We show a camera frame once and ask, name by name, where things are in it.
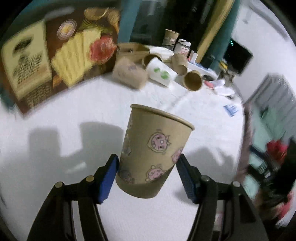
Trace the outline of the brown cartoon paper cup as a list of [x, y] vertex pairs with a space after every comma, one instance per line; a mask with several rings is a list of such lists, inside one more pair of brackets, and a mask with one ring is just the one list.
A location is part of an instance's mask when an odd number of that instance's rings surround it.
[[116, 183], [138, 198], [158, 195], [195, 127], [165, 111], [132, 104]]

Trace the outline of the brown paper cup open front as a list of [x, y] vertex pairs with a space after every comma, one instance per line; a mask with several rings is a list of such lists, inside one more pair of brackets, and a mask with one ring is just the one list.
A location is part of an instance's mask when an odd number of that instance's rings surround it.
[[196, 70], [188, 72], [184, 76], [183, 84], [187, 90], [198, 91], [203, 84], [201, 74]]

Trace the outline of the brown paper cup lying back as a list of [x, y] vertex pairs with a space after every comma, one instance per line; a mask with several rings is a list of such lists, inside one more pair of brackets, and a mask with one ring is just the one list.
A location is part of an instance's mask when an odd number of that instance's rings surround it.
[[183, 54], [174, 54], [171, 57], [171, 64], [173, 70], [180, 76], [185, 75], [188, 71], [188, 60], [187, 57]]

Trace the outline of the brown paper cup lying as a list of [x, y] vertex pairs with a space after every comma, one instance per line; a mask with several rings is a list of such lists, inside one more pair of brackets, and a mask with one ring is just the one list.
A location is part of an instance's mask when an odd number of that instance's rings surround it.
[[171, 57], [171, 64], [173, 70], [180, 76], [185, 75], [188, 71], [188, 60], [187, 57], [183, 54], [174, 54]]
[[116, 62], [112, 77], [133, 89], [142, 89], [148, 81], [148, 73], [126, 57]]

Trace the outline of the white green paper cup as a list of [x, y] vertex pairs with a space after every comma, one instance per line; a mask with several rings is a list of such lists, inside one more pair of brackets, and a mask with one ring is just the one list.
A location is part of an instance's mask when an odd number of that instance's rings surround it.
[[146, 71], [149, 75], [149, 78], [165, 87], [169, 87], [170, 83], [173, 82], [178, 76], [178, 74], [173, 69], [168, 67], [157, 57], [154, 57], [151, 61], [149, 61], [148, 65], [146, 66]]

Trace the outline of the brown paper cup lying left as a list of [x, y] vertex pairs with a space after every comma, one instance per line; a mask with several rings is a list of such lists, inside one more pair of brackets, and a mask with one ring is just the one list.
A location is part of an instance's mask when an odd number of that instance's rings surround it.
[[116, 62], [112, 77], [133, 89], [142, 89], [148, 81], [148, 73], [126, 57]]

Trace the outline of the upright brown cup back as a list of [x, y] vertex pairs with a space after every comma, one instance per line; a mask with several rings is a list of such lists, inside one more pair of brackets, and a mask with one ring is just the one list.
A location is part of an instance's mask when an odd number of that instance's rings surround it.
[[176, 43], [178, 36], [179, 36], [178, 32], [175, 32], [175, 31], [172, 31], [169, 29], [165, 29], [165, 36], [164, 36], [164, 39], [162, 42], [162, 47], [172, 50], [175, 43]]

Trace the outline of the white tablecloth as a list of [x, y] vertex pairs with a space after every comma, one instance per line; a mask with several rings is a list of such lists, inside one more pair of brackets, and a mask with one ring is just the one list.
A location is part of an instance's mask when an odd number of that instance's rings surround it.
[[217, 182], [233, 180], [242, 99], [208, 87], [149, 82], [133, 90], [111, 75], [57, 94], [26, 115], [1, 104], [1, 216], [26, 240], [48, 193], [94, 174], [111, 154], [121, 172], [98, 207], [109, 240], [186, 240], [197, 206], [175, 161], [184, 154]]

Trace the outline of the blue white packet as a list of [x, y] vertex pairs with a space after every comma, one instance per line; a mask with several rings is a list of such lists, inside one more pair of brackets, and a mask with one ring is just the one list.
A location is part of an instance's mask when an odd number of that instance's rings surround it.
[[234, 117], [238, 113], [238, 107], [234, 104], [227, 104], [223, 108], [230, 117]]

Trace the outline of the black monitor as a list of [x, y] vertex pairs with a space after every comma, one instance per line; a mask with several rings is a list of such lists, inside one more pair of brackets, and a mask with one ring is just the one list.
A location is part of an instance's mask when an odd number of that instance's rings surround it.
[[230, 39], [229, 45], [224, 54], [224, 60], [228, 70], [241, 75], [246, 66], [252, 60], [253, 54], [233, 39]]

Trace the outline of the cracker box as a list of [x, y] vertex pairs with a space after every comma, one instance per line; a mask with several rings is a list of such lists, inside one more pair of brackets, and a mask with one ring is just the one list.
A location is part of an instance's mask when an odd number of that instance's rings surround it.
[[52, 96], [112, 71], [120, 11], [54, 6], [24, 17], [1, 41], [4, 98], [27, 113]]

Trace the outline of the white lidded jar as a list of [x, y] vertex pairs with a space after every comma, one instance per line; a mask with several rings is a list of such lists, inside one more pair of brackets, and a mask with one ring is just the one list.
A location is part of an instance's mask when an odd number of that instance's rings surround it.
[[179, 39], [177, 44], [175, 45], [174, 53], [175, 54], [183, 54], [185, 56], [188, 56], [188, 54], [190, 52], [190, 47], [191, 47], [190, 42], [188, 42], [184, 39]]

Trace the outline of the flat cardboard box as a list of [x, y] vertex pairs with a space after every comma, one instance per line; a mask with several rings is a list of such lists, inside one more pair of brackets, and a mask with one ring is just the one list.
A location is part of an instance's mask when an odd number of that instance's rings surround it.
[[118, 43], [116, 62], [127, 58], [133, 63], [141, 63], [142, 59], [150, 54], [150, 49], [139, 43]]

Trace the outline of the yellow curtain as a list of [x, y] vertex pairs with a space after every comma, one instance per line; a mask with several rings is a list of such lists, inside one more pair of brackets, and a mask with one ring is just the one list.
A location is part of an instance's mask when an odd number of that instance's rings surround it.
[[205, 56], [212, 41], [214, 40], [215, 36], [217, 35], [218, 31], [229, 15], [234, 2], [234, 0], [217, 0], [208, 26], [197, 48], [198, 56], [196, 59], [196, 63], [200, 63]]

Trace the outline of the teal curtain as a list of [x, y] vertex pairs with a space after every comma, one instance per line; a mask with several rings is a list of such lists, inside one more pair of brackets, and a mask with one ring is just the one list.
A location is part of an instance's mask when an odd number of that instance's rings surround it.
[[119, 24], [119, 43], [128, 43], [142, 0], [121, 1], [121, 19]]

